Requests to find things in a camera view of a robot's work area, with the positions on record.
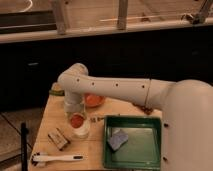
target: floor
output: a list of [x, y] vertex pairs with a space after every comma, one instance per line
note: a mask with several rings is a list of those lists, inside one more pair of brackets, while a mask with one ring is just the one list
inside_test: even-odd
[[21, 170], [21, 123], [29, 130], [28, 157], [31, 154], [44, 108], [0, 113], [0, 170]]

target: white handle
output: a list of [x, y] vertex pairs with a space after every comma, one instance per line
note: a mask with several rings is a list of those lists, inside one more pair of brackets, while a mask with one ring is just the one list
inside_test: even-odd
[[34, 156], [33, 160], [36, 162], [48, 162], [48, 161], [79, 161], [83, 160], [82, 155], [64, 155], [64, 156]]

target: wooden table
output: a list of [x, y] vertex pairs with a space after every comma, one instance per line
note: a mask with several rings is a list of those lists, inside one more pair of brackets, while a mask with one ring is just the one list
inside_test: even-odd
[[[44, 168], [38, 168], [29, 163], [29, 171], [104, 170], [102, 165], [104, 121], [91, 123], [90, 133], [86, 139], [76, 138], [67, 121], [63, 109], [63, 102], [64, 97], [49, 96], [32, 154], [36, 152], [47, 152], [49, 155], [81, 154], [84, 156], [84, 160], [77, 162], [49, 162]], [[139, 107], [136, 107], [129, 102], [111, 98], [106, 98], [103, 105], [95, 108], [87, 108], [86, 111], [89, 117], [115, 114], [145, 115]], [[161, 117], [161, 112], [154, 110], [151, 115]], [[71, 144], [65, 148], [64, 151], [59, 151], [47, 137], [48, 132], [56, 127], [59, 128], [69, 140], [71, 140]]]

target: orange fruit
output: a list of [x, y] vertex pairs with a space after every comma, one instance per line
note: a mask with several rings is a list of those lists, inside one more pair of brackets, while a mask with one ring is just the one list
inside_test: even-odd
[[70, 119], [70, 124], [73, 128], [79, 128], [83, 125], [84, 118], [79, 113], [73, 114], [73, 116]]
[[95, 94], [85, 94], [85, 104], [87, 107], [95, 107], [103, 103], [105, 97]]

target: orange bowl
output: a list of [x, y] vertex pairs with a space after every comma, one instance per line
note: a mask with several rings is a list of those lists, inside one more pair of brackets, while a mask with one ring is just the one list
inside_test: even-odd
[[103, 104], [105, 101], [105, 97], [104, 96], [98, 96], [95, 94], [91, 94], [91, 93], [86, 93], [84, 95], [84, 102], [86, 107], [97, 107], [100, 106], [101, 104]]

